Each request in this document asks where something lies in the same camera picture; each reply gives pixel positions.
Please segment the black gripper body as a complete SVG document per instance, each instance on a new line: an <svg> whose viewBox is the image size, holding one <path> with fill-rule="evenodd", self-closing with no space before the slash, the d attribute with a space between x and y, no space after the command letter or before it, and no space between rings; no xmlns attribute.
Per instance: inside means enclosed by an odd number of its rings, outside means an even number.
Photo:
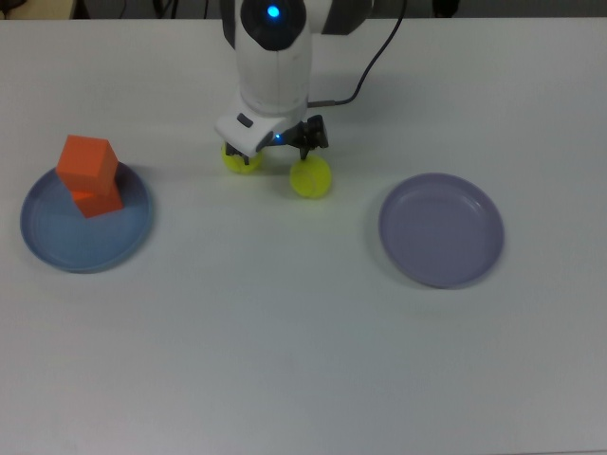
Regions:
<svg viewBox="0 0 607 455"><path fill-rule="evenodd" d="M302 126L300 123L281 133L276 133L272 140L273 145L292 145L297 142L301 135Z"/></svg>

